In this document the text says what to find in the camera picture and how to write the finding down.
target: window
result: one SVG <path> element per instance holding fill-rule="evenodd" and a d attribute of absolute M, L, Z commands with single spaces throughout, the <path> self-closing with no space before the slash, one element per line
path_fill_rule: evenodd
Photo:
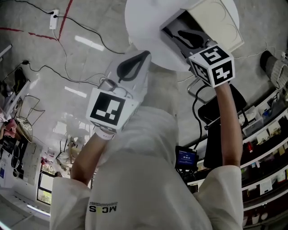
<path fill-rule="evenodd" d="M 37 200 L 46 204 L 51 204 L 52 186 L 55 171 L 49 165 L 41 166 L 41 173 L 39 175 Z"/>

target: person's leg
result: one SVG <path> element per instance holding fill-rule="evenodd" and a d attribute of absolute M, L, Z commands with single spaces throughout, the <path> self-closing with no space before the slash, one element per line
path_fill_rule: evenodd
<path fill-rule="evenodd" d="M 158 108 L 175 116 L 177 93 L 176 73 L 151 63 L 147 94 L 141 106 Z"/>

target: white wristband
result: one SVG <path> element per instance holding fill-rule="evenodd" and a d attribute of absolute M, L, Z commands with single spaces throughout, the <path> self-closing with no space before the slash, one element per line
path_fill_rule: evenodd
<path fill-rule="evenodd" d="M 115 135 L 114 133 L 113 134 L 108 134 L 108 133 L 105 133 L 102 129 L 100 128 L 96 128 L 95 129 L 95 133 L 98 135 L 98 137 L 106 140 L 106 141 L 109 141 L 113 138 L 113 136 Z"/>

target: desk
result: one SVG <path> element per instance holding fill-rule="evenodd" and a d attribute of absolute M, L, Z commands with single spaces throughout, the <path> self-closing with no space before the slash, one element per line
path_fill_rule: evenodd
<path fill-rule="evenodd" d="M 189 0 L 191 4 L 198 0 Z M 173 71 L 188 71 L 189 65 L 160 38 L 159 27 L 187 0 L 127 0 L 125 23 L 130 40 L 139 50 L 148 50 L 152 62 Z M 233 0 L 222 0 L 239 29 L 239 15 Z"/>

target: white t-shirt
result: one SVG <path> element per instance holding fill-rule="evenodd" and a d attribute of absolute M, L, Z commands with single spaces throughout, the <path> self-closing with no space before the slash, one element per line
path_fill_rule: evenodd
<path fill-rule="evenodd" d="M 54 179 L 50 229 L 242 229 L 240 169 L 214 169 L 191 194 L 173 166 L 177 136 L 171 115 L 141 107 L 111 141 L 92 190 L 79 181 Z"/>

